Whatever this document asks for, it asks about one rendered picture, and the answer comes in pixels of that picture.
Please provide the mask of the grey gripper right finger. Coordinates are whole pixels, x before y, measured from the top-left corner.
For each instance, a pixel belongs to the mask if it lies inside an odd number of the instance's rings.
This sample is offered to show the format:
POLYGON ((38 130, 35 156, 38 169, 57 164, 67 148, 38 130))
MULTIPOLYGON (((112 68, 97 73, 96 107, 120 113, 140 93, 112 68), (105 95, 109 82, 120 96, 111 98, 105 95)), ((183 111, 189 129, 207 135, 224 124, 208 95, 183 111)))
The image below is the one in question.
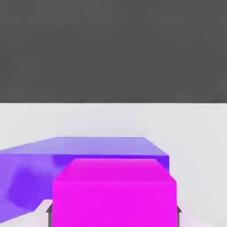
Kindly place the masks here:
POLYGON ((182 210, 177 206, 177 227, 180 227, 180 214, 182 210))

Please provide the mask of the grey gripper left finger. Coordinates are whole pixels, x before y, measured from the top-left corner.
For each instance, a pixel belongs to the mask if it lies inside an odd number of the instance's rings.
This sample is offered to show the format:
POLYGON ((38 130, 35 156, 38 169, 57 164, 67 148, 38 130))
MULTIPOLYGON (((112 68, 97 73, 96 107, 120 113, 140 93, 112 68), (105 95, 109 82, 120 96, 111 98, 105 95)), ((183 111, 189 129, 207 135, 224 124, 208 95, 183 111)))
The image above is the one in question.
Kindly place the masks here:
POLYGON ((47 209, 46 213, 48 213, 48 227, 52 227, 52 204, 47 209))

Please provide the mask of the small magenta cube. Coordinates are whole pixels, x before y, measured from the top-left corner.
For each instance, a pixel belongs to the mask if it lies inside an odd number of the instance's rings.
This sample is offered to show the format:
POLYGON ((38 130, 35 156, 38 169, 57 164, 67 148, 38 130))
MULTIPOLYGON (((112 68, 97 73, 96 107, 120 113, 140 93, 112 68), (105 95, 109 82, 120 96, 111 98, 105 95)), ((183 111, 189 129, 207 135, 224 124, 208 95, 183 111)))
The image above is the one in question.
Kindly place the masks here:
POLYGON ((177 227, 176 181, 155 159, 75 159, 52 200, 53 227, 177 227))

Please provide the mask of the large purple box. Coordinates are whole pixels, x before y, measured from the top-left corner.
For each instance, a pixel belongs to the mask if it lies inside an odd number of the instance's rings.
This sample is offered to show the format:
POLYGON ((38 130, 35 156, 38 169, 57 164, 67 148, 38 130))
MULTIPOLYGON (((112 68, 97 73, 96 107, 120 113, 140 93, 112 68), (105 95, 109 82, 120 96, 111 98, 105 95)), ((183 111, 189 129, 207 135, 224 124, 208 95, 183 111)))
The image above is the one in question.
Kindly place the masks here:
POLYGON ((52 199, 53 179, 75 158, 156 159, 169 155, 144 137, 53 137, 0 150, 0 223, 52 199))

